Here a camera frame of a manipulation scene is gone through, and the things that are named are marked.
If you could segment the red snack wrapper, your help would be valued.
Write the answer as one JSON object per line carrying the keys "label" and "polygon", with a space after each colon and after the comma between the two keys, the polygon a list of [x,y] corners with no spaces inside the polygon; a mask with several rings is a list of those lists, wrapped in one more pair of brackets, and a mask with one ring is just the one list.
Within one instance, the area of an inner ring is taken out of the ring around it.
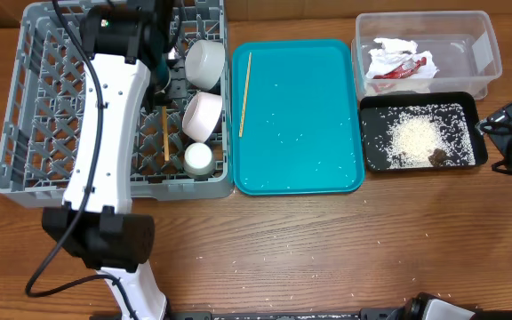
{"label": "red snack wrapper", "polygon": [[393,69],[392,71],[388,72],[384,75],[377,75],[374,76],[374,79],[402,79],[407,78],[409,76],[412,76],[413,74],[417,73],[418,70],[425,66],[427,64],[427,58],[422,57],[419,60],[410,59],[406,62],[402,63],[397,68]]}

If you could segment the white paper cup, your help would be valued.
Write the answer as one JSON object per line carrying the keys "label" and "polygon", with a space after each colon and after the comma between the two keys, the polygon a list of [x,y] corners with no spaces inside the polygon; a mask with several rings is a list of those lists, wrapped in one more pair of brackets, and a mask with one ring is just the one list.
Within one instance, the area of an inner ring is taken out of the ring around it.
{"label": "white paper cup", "polygon": [[204,143],[190,144],[184,154],[184,171],[194,180],[208,180],[216,170],[212,150]]}

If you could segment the grey bowl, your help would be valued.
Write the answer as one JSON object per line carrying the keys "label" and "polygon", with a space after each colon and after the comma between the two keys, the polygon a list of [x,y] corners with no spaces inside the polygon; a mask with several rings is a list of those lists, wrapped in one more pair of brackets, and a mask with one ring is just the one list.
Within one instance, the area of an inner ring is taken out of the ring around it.
{"label": "grey bowl", "polygon": [[196,41],[185,59],[187,80],[195,87],[210,91],[220,80],[226,56],[223,43]]}

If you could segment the wooden chopstick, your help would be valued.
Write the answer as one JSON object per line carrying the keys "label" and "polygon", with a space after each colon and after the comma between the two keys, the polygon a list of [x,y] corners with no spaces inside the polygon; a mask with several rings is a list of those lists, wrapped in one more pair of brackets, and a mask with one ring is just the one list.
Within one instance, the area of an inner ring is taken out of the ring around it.
{"label": "wooden chopstick", "polygon": [[245,78],[245,84],[244,84],[244,96],[243,96],[243,106],[242,106],[242,113],[241,113],[240,127],[239,127],[239,138],[242,138],[244,135],[244,121],[245,121],[245,112],[246,112],[246,105],[247,105],[248,92],[249,92],[249,86],[250,86],[251,68],[252,68],[252,52],[249,52],[247,69],[246,69],[246,78]]}
{"label": "wooden chopstick", "polygon": [[167,122],[167,107],[162,106],[161,111],[162,130],[163,130],[163,142],[164,142],[164,162],[168,163],[170,158],[170,144],[169,144],[169,133],[168,133],[168,122]]}

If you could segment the white shallow bowl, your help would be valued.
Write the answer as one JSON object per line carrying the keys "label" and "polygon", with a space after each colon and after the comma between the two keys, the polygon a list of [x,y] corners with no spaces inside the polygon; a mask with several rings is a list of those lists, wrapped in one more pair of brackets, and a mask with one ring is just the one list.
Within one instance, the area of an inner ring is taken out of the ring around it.
{"label": "white shallow bowl", "polygon": [[219,122],[221,110],[221,96],[198,92],[187,105],[182,130],[196,142],[207,141]]}

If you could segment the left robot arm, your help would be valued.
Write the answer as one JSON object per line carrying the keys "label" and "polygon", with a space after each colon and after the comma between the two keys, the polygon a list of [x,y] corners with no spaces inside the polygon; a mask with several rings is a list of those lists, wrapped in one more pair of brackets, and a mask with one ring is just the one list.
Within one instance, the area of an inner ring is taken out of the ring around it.
{"label": "left robot arm", "polygon": [[[56,245],[29,279],[27,296],[103,280],[119,318],[165,318],[168,301],[148,261],[155,222],[132,212],[130,175],[140,110],[171,82],[166,55],[177,40],[170,34],[172,10],[171,1],[107,2],[91,8],[77,31],[65,29],[84,63],[84,116],[61,205],[43,211],[43,229]],[[37,278],[61,250],[93,275],[35,292]]]}

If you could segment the white rice pile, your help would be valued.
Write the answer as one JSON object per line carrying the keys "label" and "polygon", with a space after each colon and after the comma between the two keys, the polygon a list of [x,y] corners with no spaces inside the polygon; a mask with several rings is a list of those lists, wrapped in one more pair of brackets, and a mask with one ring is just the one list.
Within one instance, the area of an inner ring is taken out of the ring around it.
{"label": "white rice pile", "polygon": [[[361,111],[364,155],[371,171],[402,171],[476,165],[463,107],[458,103],[366,108]],[[433,167],[436,148],[448,159]]]}

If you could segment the dark brown food scrap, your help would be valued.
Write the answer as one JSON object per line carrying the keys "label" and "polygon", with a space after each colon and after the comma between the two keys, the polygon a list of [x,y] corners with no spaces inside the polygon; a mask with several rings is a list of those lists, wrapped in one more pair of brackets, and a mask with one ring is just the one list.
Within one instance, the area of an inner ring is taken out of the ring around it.
{"label": "dark brown food scrap", "polygon": [[446,152],[440,148],[436,148],[432,155],[428,157],[428,161],[433,167],[440,167],[445,164],[448,159]]}

